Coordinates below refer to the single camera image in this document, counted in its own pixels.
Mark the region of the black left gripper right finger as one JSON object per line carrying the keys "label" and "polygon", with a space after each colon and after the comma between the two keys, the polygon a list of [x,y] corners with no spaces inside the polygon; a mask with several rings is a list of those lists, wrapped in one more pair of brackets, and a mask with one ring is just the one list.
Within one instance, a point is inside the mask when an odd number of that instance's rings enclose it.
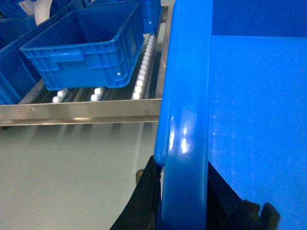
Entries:
{"label": "black left gripper right finger", "polygon": [[218,171],[208,163],[208,230],[276,230],[280,213],[270,203],[264,205],[241,199]]}

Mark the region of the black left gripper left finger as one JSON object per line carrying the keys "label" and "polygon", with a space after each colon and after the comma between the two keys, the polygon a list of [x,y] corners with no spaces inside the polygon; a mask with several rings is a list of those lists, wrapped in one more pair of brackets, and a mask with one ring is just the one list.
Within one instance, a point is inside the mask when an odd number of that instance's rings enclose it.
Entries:
{"label": "black left gripper left finger", "polygon": [[136,187],[112,230],[157,230],[161,210],[161,170],[154,156],[143,169]]}

